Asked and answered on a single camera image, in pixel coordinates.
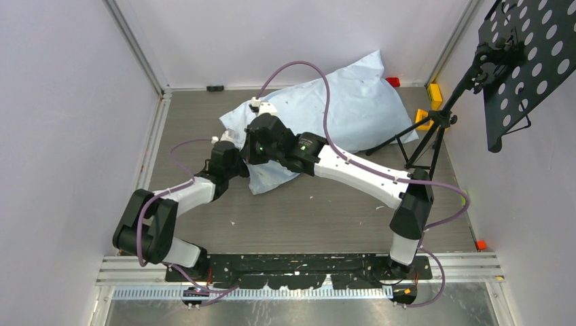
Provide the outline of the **light blue pillowcase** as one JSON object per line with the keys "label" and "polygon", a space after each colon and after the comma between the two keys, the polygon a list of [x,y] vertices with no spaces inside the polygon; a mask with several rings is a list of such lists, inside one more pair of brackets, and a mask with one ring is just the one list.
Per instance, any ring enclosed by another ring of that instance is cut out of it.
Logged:
{"label": "light blue pillowcase", "polygon": [[329,135],[344,151],[371,149],[411,126],[397,91],[383,79],[376,50],[321,78],[271,92],[261,99],[276,107],[295,134]]}

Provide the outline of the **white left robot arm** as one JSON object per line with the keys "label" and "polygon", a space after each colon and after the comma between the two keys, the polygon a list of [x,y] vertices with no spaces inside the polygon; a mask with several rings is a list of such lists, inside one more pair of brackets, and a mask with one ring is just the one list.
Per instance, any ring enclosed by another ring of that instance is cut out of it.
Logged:
{"label": "white left robot arm", "polygon": [[135,190],[112,236],[113,246],[136,255],[143,265],[177,265],[192,281],[206,277],[210,268],[207,250],[175,237],[175,226],[182,214],[220,198],[231,179],[249,176],[233,140],[232,130],[212,138],[210,158],[189,181],[156,192]]}

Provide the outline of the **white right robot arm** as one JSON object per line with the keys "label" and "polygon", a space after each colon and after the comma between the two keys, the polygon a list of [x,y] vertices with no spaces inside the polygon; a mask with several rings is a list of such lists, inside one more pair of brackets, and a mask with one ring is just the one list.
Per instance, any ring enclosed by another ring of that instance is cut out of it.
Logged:
{"label": "white right robot arm", "polygon": [[421,169],[412,173],[389,169],[345,153],[317,134],[293,134],[279,119],[275,106],[259,98],[253,97],[249,108],[255,119],[245,128],[241,151],[245,162],[249,165],[276,162],[293,173],[331,179],[394,209],[390,223],[393,240],[386,271],[400,279],[411,274],[433,204],[431,187],[424,184],[428,173]]}

